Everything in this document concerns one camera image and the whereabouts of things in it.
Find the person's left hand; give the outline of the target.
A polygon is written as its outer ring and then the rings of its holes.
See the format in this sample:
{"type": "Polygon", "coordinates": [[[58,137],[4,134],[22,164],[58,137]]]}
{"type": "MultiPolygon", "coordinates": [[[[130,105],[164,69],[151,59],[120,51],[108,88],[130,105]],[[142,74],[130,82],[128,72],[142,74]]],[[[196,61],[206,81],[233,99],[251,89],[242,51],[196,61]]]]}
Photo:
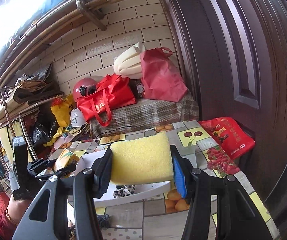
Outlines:
{"type": "Polygon", "coordinates": [[[18,225],[30,204],[30,199],[15,200],[13,196],[11,196],[9,204],[5,210],[6,218],[12,224],[18,225]]]}

